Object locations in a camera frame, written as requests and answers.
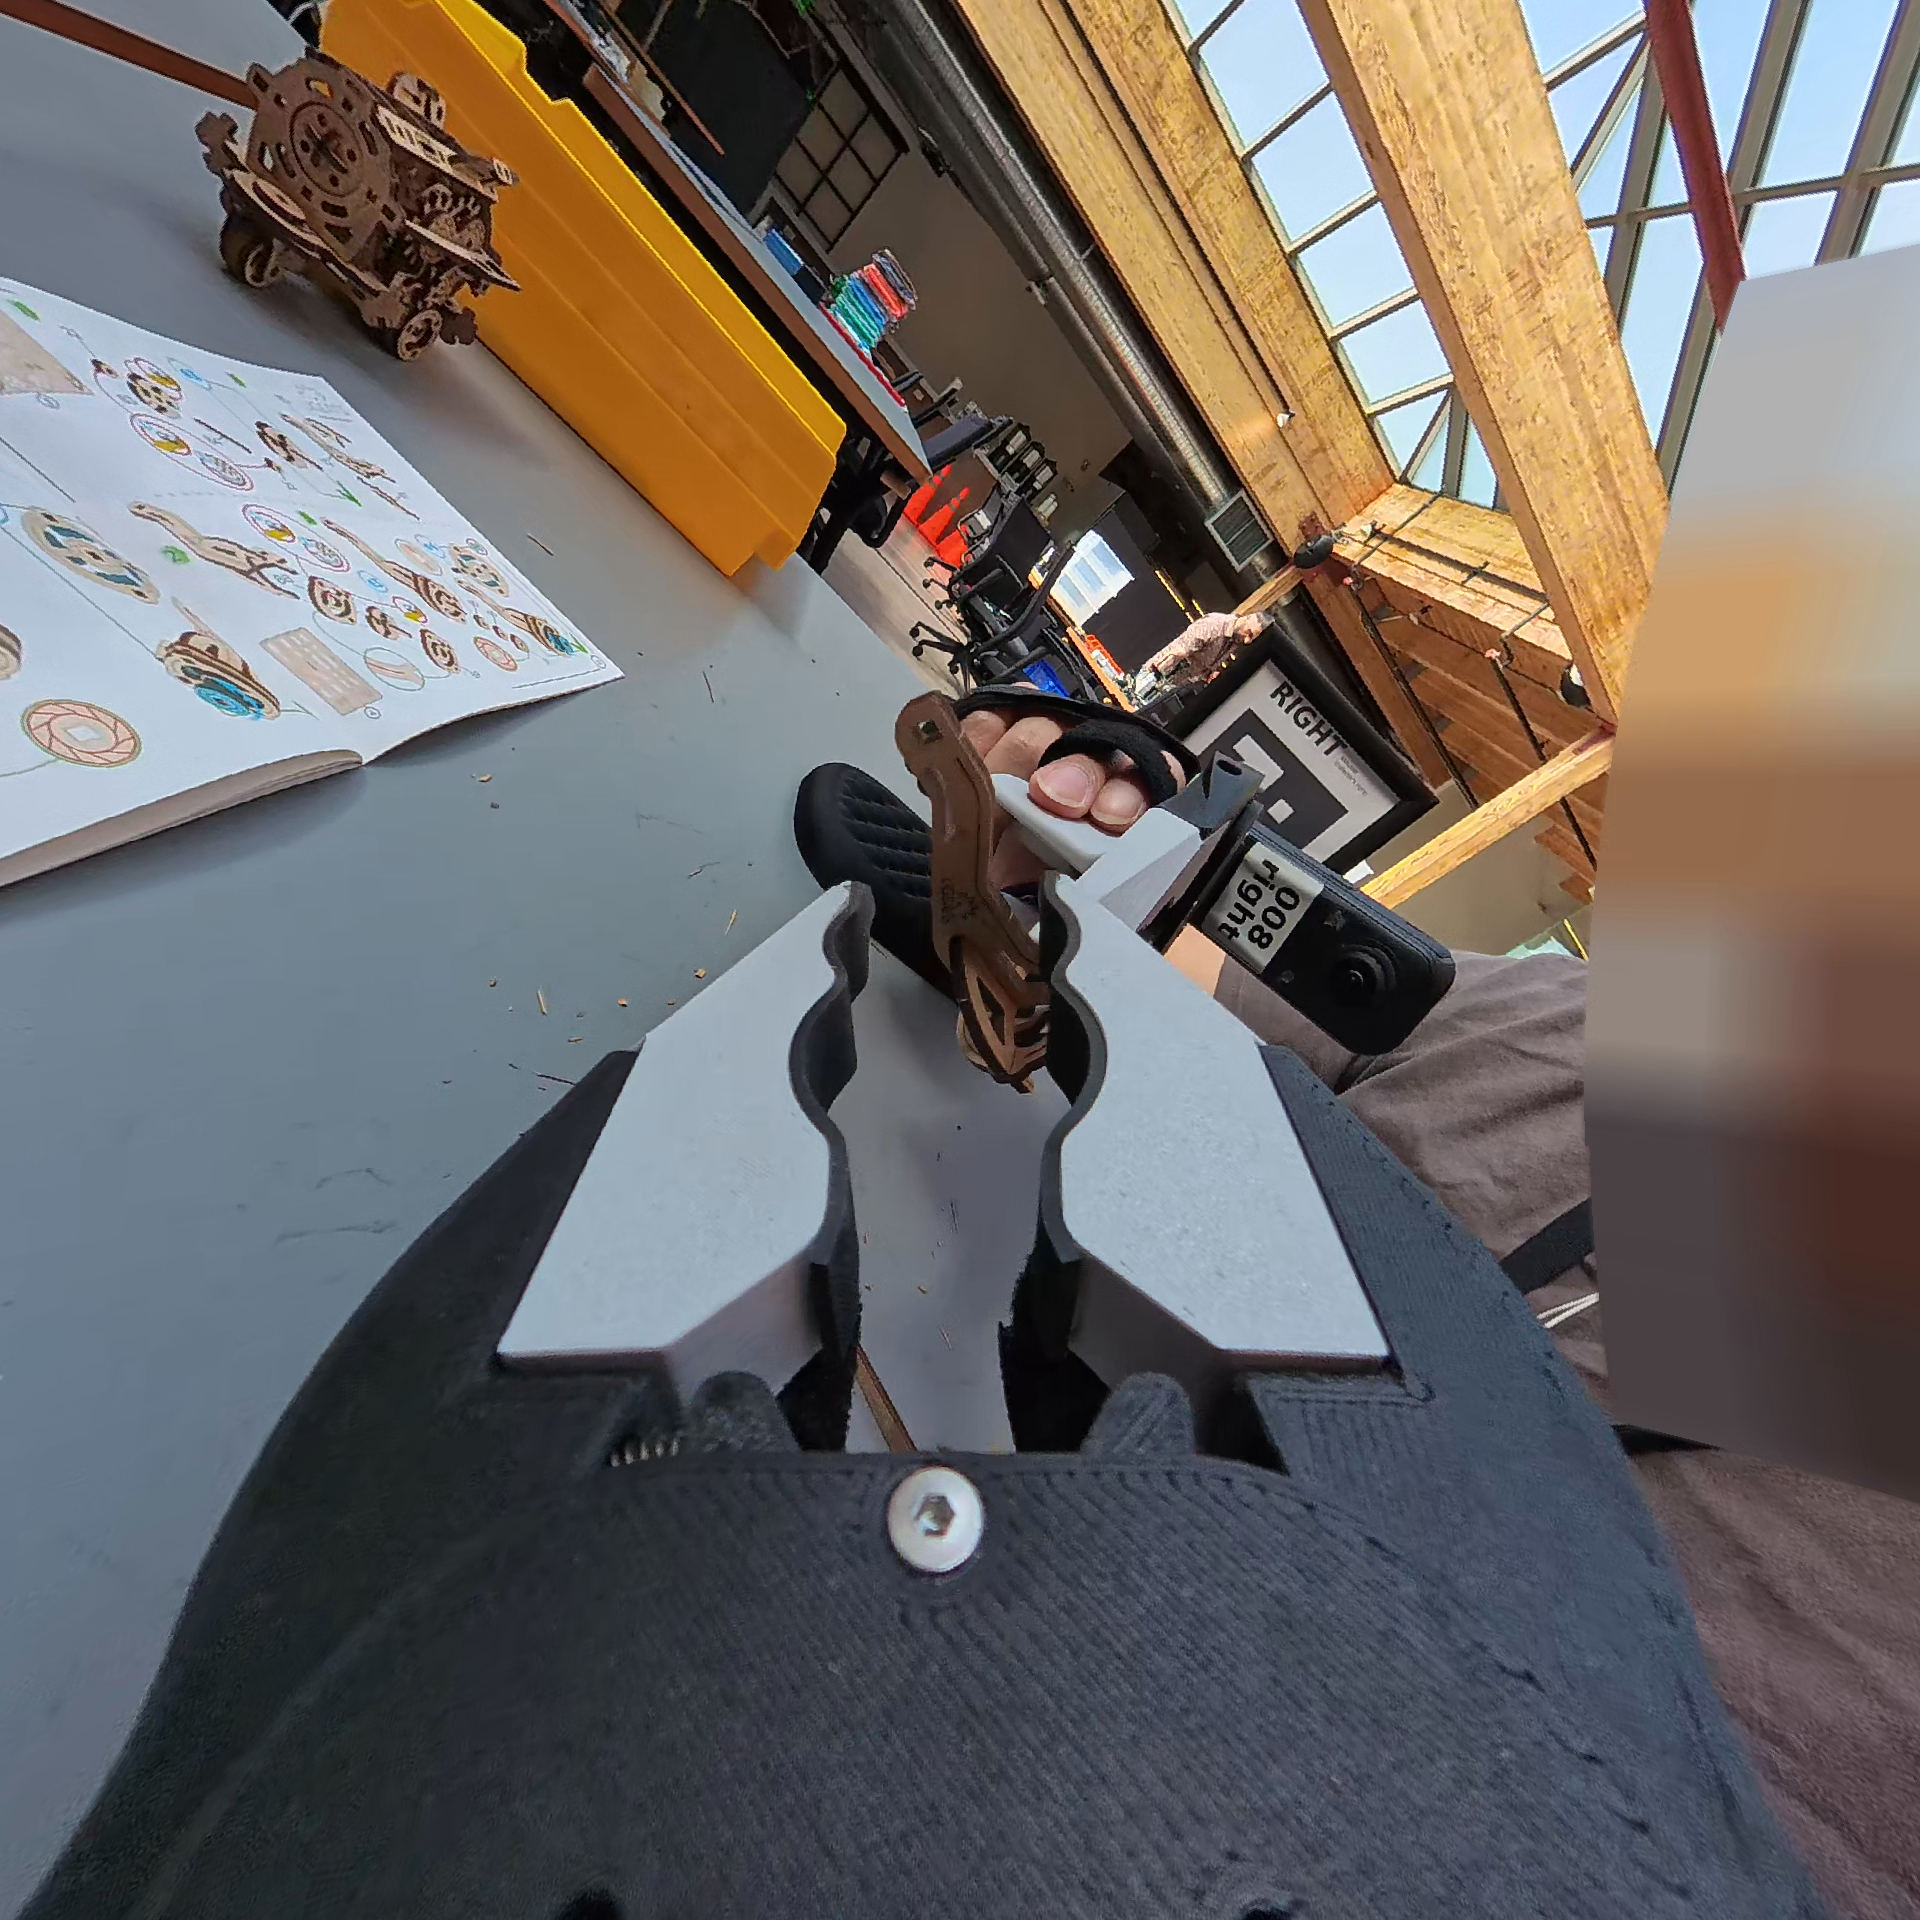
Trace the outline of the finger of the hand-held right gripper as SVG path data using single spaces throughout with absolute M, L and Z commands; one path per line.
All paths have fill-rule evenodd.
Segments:
M 996 882 L 1036 882 L 1047 874 L 1123 882 L 1160 856 L 1160 809 L 1150 808 L 1125 831 L 1082 818 L 1058 818 L 1036 802 L 1030 781 L 993 776 Z
M 1241 821 L 1203 831 L 1184 818 L 1140 818 L 1099 856 L 1099 903 L 1156 952 L 1187 924 L 1205 877 L 1237 848 Z

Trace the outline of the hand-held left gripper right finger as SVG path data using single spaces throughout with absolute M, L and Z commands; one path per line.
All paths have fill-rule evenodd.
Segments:
M 1020 1336 L 1100 1386 L 1374 1374 L 1389 1342 L 1256 1037 L 1092 892 L 1044 885 L 1051 1080 Z

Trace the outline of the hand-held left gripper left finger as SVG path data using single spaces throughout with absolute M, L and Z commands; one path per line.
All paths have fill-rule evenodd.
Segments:
M 829 885 L 654 1027 L 533 1267 L 499 1357 L 638 1359 L 682 1394 L 718 1373 L 788 1386 L 860 1342 L 849 1152 L 875 895 Z

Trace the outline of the long curved wooden model part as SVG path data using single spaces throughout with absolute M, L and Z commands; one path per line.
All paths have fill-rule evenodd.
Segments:
M 1049 982 L 1034 934 L 993 877 L 993 777 L 940 693 L 902 708 L 896 746 L 930 804 L 930 937 L 955 984 L 966 1057 L 1000 1085 L 1031 1090 L 1047 1058 Z

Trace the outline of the assembled wooden mechanical model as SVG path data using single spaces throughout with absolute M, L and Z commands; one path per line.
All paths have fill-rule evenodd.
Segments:
M 448 132 L 444 97 L 411 71 L 380 86 L 308 51 L 247 71 L 250 129 L 195 135 L 222 182 L 219 257 L 251 288 L 301 276 L 344 297 L 393 359 L 480 336 L 467 294 L 518 291 L 493 210 L 518 176 Z

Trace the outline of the person's right hand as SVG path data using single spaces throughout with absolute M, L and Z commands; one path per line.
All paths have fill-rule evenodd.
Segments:
M 1119 752 L 1054 756 L 1072 720 L 1056 713 L 982 708 L 962 734 L 991 776 L 1018 777 L 1041 813 L 1121 835 L 1156 802 L 1131 757 Z

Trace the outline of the black office chairs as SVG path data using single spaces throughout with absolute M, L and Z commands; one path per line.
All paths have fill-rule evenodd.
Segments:
M 949 582 L 949 612 L 957 615 L 960 636 L 917 621 L 908 630 L 910 660 L 944 655 L 957 693 L 1003 681 L 1034 660 L 1056 576 L 1056 565 L 1031 571 L 987 558 L 955 572 Z

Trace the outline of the orange traffic cones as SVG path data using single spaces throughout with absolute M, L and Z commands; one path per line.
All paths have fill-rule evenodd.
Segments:
M 966 549 L 966 520 L 993 497 L 996 476 L 977 454 L 960 454 L 907 504 L 904 519 L 936 552 Z

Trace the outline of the stack of colourful items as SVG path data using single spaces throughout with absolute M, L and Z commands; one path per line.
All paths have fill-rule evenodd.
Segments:
M 870 262 L 836 275 L 822 310 L 865 355 L 875 359 L 878 344 L 896 334 L 918 305 L 918 288 L 891 249 L 882 246 Z

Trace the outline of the white background table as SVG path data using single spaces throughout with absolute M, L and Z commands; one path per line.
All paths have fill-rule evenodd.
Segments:
M 739 285 L 752 291 L 752 302 L 765 310 L 765 329 L 791 350 L 808 381 L 829 397 L 849 428 L 860 428 L 887 450 L 887 460 L 904 471 L 910 489 L 930 479 L 924 439 L 904 402 L 852 349 L 829 314 L 805 298 L 799 282 L 775 259 L 718 186 L 673 146 L 657 117 L 648 114 L 632 97 L 612 64 L 612 43 L 597 35 L 576 4 L 546 3 L 546 9 L 588 54 L 588 97 L 638 148 L 677 213 L 694 223 L 708 249 L 718 251 Z

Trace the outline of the yellow storage bin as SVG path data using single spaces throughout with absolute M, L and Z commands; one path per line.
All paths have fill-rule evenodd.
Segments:
M 481 4 L 335 3 L 322 46 L 433 85 L 517 173 L 493 240 L 518 291 L 480 302 L 480 338 L 723 576 L 782 565 L 844 421 L 523 43 Z

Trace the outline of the person's brown clothing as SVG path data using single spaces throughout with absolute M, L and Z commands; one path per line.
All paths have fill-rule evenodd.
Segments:
M 1917 1505 L 1732 1451 L 1630 1463 L 1821 1901 L 1915 1918 Z

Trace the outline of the printed instruction booklet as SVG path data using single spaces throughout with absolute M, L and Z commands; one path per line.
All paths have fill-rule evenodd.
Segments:
M 322 373 L 5 280 L 2 882 L 623 670 Z

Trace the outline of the grey ceiling duct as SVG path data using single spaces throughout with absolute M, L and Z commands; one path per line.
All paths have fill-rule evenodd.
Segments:
M 1203 529 L 1240 492 L 1240 475 L 955 4 L 882 3 L 877 17 L 883 76 L 1024 276 L 1039 282 L 1044 305 L 1182 519 Z

